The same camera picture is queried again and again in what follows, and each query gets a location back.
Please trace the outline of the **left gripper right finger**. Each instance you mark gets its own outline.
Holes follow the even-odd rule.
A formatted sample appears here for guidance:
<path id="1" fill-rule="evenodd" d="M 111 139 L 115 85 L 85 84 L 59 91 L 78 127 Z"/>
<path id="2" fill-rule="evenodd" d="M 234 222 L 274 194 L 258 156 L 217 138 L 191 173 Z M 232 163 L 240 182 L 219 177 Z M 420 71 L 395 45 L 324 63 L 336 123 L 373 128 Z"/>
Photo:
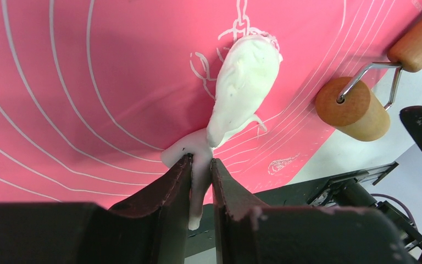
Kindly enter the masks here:
<path id="1" fill-rule="evenodd" d="M 414 263 L 380 211 L 269 206 L 210 164 L 218 263 Z"/>

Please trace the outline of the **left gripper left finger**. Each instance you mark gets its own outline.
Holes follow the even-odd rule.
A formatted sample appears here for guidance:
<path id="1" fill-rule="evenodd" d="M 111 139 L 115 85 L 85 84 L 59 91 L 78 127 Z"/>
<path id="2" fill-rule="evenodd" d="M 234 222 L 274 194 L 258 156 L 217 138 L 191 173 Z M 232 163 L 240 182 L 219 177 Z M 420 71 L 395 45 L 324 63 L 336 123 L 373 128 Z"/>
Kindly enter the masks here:
<path id="1" fill-rule="evenodd" d="M 106 209 L 93 202 L 0 203 L 0 263 L 183 263 L 192 155 Z"/>

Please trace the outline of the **wooden dough roller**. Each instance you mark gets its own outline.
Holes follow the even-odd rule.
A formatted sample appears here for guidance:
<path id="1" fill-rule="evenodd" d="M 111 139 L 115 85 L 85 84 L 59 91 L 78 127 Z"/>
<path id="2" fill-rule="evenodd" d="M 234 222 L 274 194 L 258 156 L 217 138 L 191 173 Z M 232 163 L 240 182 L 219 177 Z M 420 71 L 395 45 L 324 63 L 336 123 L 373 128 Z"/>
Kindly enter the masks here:
<path id="1" fill-rule="evenodd" d="M 382 104 L 362 77 L 373 69 L 394 69 L 389 98 Z M 315 110 L 331 127 L 359 141 L 374 141 L 390 128 L 388 109 L 394 104 L 402 72 L 422 70 L 422 18 L 388 51 L 387 61 L 371 62 L 355 76 L 328 81 L 317 93 Z"/>

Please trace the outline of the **white dough piece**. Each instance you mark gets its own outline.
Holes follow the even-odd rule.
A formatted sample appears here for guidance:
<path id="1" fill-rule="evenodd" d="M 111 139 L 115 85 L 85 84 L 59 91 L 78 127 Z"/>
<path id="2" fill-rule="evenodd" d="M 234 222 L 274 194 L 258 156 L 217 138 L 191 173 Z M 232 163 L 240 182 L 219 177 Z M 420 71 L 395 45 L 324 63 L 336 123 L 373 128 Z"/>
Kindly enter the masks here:
<path id="1" fill-rule="evenodd" d="M 200 226 L 204 197 L 212 183 L 214 150 L 252 122 L 266 128 L 256 111 L 273 87 L 282 60 L 272 35 L 259 33 L 238 39 L 218 72 L 215 103 L 207 126 L 185 135 L 161 153 L 160 159 L 168 168 L 182 156 L 192 156 L 189 230 Z"/>

